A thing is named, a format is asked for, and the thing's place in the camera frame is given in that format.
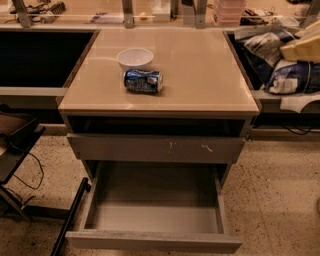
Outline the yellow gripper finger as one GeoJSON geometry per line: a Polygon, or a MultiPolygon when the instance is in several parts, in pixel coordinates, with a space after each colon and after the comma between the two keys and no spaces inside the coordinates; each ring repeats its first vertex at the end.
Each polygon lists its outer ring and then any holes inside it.
{"type": "Polygon", "coordinates": [[[280,50],[288,61],[320,62],[320,35],[290,41],[280,50]]]}
{"type": "Polygon", "coordinates": [[[307,26],[305,29],[298,31],[295,36],[298,38],[306,37],[320,33],[320,20],[307,26]]]}

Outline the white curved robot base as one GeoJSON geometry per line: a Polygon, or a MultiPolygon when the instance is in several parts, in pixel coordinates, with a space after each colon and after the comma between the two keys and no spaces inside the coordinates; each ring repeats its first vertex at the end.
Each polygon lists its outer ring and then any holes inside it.
{"type": "Polygon", "coordinates": [[[298,94],[281,98],[280,109],[300,113],[309,103],[319,101],[320,94],[298,94]]]}

